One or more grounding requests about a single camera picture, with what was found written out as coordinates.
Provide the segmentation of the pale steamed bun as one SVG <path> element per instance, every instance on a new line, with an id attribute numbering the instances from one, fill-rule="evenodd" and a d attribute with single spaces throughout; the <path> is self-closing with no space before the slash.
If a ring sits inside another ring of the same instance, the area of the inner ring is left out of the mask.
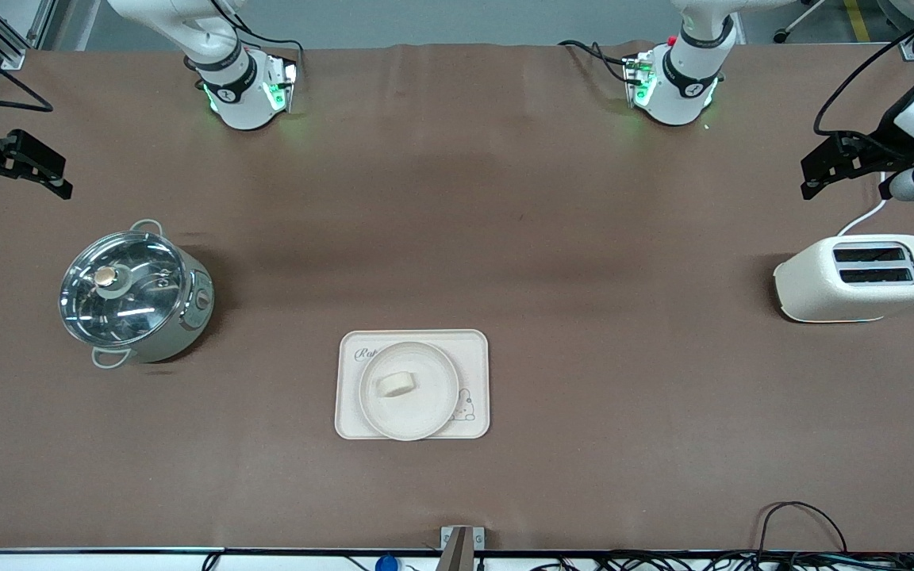
<path id="1" fill-rule="evenodd" d="M 377 380 L 376 390 L 380 398 L 395 398 L 411 393 L 417 387 L 413 372 L 398 371 Z"/>

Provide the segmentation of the round cream plate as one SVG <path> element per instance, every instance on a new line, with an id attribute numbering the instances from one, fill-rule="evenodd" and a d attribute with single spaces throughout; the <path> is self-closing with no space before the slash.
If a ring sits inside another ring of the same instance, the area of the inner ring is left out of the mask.
<path id="1" fill-rule="evenodd" d="M 417 387 L 395 398 L 377 395 L 377 380 L 409 371 Z M 450 422 L 459 401 L 460 376 L 441 348 L 402 341 L 382 348 L 365 365 L 359 380 L 359 408 L 381 436 L 397 441 L 426 439 Z"/>

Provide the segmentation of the cream two-slot toaster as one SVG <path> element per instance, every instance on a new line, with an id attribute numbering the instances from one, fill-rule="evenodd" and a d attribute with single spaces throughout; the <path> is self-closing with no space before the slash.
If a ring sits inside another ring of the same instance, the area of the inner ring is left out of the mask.
<path id="1" fill-rule="evenodd" d="M 773 272 L 780 309 L 801 323 L 867 323 L 914 306 L 914 235 L 828 237 Z"/>

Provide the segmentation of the office chair wheel base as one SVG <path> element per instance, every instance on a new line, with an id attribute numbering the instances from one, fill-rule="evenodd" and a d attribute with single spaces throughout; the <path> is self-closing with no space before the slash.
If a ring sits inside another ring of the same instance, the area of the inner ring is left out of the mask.
<path id="1" fill-rule="evenodd" d="M 775 44 L 786 43 L 791 33 L 793 33 L 810 14 L 817 11 L 824 2 L 826 2 L 826 0 L 798 0 L 798 3 L 801 4 L 805 10 L 803 10 L 794 21 L 788 23 L 787 26 L 777 29 L 773 36 L 773 42 Z"/>

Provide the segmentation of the glass pot lid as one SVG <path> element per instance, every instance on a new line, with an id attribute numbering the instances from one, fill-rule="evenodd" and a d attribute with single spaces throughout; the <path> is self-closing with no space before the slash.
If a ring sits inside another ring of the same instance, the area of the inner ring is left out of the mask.
<path id="1" fill-rule="evenodd" d="M 59 312 L 66 330 L 90 346 L 129 346 L 158 332 L 187 286 L 185 260 L 163 235 L 113 232 L 91 243 L 66 269 Z"/>

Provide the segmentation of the pale green electric pot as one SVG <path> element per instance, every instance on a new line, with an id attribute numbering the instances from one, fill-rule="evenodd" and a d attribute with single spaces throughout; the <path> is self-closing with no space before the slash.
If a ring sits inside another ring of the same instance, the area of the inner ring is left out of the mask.
<path id="1" fill-rule="evenodd" d="M 138 220 L 128 230 L 157 232 L 157 234 L 167 237 L 163 225 L 152 218 Z M 90 346 L 79 340 L 80 343 L 90 347 L 92 364 L 99 369 L 113 370 L 131 364 L 131 362 L 166 361 L 191 347 L 210 322 L 215 305 L 213 278 L 193 255 L 179 246 L 175 246 L 184 257 L 187 278 L 187 286 L 185 293 L 182 294 L 180 307 L 164 322 L 158 332 L 149 334 L 145 339 L 129 344 L 129 346 L 101 348 Z"/>

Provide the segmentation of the brown table mat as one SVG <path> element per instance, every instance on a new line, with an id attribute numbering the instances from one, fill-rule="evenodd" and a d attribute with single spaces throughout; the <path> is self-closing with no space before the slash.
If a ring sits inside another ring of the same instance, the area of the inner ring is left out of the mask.
<path id="1" fill-rule="evenodd" d="M 308 51 L 297 115 L 236 132 L 175 53 L 33 53 L 0 109 L 72 199 L 0 178 L 0 548 L 742 549 L 779 501 L 914 550 L 914 307 L 803 325 L 772 271 L 874 204 L 801 197 L 828 91 L 871 47 L 742 46 L 686 128 L 555 47 Z M 213 278 L 162 362 L 113 370 L 58 293 L 152 218 Z M 864 232 L 914 235 L 914 203 Z M 474 329 L 478 439 L 349 440 L 355 330 Z"/>

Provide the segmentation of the cream rabbit print tray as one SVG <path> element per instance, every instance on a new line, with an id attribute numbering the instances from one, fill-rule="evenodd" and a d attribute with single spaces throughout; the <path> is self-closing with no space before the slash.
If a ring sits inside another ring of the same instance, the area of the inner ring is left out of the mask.
<path id="1" fill-rule="evenodd" d="M 449 355 L 460 376 L 459 401 L 449 423 L 427 439 L 478 439 L 490 429 L 489 344 L 474 329 L 355 330 L 340 341 L 334 425 L 349 440 L 388 439 L 366 421 L 359 408 L 360 374 L 382 348 L 420 341 Z"/>

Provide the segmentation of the grey metal bracket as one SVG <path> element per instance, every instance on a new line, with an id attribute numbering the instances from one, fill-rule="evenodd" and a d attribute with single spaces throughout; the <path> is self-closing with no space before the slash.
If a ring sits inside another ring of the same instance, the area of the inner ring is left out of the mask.
<path id="1" fill-rule="evenodd" d="M 478 552 L 485 549 L 486 529 L 454 525 L 441 528 L 442 553 L 436 571 L 486 571 L 485 558 Z"/>

